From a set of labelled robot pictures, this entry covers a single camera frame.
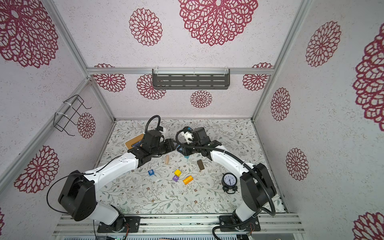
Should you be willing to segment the dark brown plank block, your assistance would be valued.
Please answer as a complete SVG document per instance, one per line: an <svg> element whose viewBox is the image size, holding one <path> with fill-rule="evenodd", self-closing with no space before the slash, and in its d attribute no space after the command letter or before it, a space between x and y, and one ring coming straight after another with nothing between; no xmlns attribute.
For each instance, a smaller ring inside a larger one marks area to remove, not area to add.
<svg viewBox="0 0 384 240"><path fill-rule="evenodd" d="M198 164L198 167L200 169L200 171L204 170L205 169L205 166L203 164L203 161L202 160L198 160L197 161L197 164Z"/></svg>

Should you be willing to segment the orange wooden cylinder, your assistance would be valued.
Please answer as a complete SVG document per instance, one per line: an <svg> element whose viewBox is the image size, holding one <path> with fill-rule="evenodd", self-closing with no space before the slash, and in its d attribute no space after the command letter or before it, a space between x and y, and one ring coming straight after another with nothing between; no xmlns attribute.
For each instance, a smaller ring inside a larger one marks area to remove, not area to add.
<svg viewBox="0 0 384 240"><path fill-rule="evenodd" d="M192 176L188 176L187 178L185 178L184 180L183 180L183 183L185 184L185 185L187 185L187 184L189 184L191 181L193 181L194 180L194 178L192 177Z"/></svg>

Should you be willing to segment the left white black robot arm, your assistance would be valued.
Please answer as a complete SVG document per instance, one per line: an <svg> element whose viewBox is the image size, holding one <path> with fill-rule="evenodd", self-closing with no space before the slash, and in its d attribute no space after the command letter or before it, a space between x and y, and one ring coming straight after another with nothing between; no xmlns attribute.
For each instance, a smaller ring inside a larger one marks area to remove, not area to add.
<svg viewBox="0 0 384 240"><path fill-rule="evenodd" d="M110 232L121 232L126 227L125 215L118 208L97 201L96 193L121 175L176 148L176 141L164 138L160 131L148 131L139 145L107 164L84 173L72 172L67 177L58 202L77 222L91 219L107 226Z"/></svg>

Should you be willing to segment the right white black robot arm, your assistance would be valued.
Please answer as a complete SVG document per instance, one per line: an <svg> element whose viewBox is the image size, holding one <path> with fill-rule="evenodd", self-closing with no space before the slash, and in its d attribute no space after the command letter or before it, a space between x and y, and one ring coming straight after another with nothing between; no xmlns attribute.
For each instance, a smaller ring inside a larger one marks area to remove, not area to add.
<svg viewBox="0 0 384 240"><path fill-rule="evenodd" d="M261 212L275 216L273 197L277 194L272 177L263 164L246 163L229 152L219 141L211 140L203 127L185 127L176 133L178 151L185 156L201 154L221 165L235 177L235 187L240 187L242 203L232 213L229 221L220 223L220 230L244 231L256 228L256 217Z"/></svg>

